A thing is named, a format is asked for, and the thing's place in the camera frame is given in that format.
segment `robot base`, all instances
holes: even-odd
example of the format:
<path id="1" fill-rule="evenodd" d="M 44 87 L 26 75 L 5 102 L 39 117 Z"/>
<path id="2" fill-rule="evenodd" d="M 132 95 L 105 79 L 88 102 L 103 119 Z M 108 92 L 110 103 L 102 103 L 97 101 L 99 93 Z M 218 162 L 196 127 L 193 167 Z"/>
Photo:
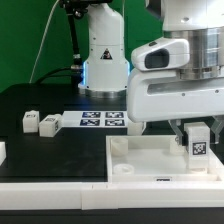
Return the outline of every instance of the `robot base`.
<path id="1" fill-rule="evenodd" d="M 96 97 L 96 98 L 117 98 L 126 96 L 127 90 L 120 90 L 120 91 L 95 91 L 86 89 L 81 84 L 79 85 L 79 93 L 90 96 L 90 97 Z"/>

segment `white platform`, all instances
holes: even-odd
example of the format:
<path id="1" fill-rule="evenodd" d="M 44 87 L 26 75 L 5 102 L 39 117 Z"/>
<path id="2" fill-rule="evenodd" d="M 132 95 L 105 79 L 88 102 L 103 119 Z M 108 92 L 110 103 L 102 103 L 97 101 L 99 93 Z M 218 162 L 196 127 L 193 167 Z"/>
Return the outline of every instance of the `white platform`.
<path id="1" fill-rule="evenodd" d="M 170 154 L 174 136 L 128 139 L 128 154 L 111 155 L 108 136 L 108 182 L 0 184 L 1 210 L 224 207 L 224 167 L 210 151 L 208 173 L 190 173 L 185 155 Z M 113 173 L 114 166 L 129 164 Z"/>

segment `warning label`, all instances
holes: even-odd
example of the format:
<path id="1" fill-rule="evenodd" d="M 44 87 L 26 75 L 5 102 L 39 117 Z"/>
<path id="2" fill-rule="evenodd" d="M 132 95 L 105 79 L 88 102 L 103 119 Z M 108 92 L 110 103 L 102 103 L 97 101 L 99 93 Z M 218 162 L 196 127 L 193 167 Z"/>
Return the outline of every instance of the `warning label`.
<path id="1" fill-rule="evenodd" d="M 104 51 L 104 53 L 103 53 L 103 55 L 100 59 L 102 59 L 102 60 L 113 60 L 108 48 Z"/>

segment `white block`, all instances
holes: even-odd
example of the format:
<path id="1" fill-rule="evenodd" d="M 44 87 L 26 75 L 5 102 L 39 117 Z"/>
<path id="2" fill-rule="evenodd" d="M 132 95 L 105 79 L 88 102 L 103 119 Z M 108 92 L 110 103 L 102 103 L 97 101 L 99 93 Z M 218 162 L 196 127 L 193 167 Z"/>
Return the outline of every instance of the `white block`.
<path id="1" fill-rule="evenodd" d="M 210 129 L 204 122 L 184 125 L 188 134 L 188 167 L 189 169 L 208 168 Z"/>
<path id="2" fill-rule="evenodd" d="M 125 156 L 128 154 L 128 140 L 126 138 L 111 139 L 111 154 L 113 156 Z"/>
<path id="3" fill-rule="evenodd" d="M 128 119 L 128 135 L 129 136 L 141 136 L 143 132 L 143 122 L 134 123 Z"/>
<path id="4" fill-rule="evenodd" d="M 178 145 L 176 138 L 177 136 L 170 139 L 170 153 L 176 156 L 184 155 L 186 151 L 186 147 L 182 145 Z"/>
<path id="5" fill-rule="evenodd" d="M 62 127 L 62 116 L 60 114 L 48 115 L 39 124 L 41 137 L 54 137 Z"/>
<path id="6" fill-rule="evenodd" d="M 39 127 L 39 111 L 29 111 L 26 112 L 23 117 L 23 132 L 24 133 L 33 133 L 38 132 Z"/>
<path id="7" fill-rule="evenodd" d="M 0 166 L 6 158 L 5 142 L 0 142 Z"/>

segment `black surface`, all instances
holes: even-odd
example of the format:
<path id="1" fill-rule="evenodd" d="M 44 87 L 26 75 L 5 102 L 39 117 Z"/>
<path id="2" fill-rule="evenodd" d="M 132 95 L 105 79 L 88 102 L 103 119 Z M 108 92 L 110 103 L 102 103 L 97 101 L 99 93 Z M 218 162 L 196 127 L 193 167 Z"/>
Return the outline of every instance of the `black surface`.
<path id="1" fill-rule="evenodd" d="M 0 140 L 7 144 L 7 160 L 0 182 L 107 181 L 106 136 L 126 129 L 63 128 L 54 138 L 24 134 L 22 119 L 30 110 L 41 120 L 65 110 L 126 110 L 125 98 L 91 99 L 70 85 L 18 85 L 0 94 Z"/>
<path id="2" fill-rule="evenodd" d="M 1 224 L 222 224 L 223 208 L 0 212 Z"/>

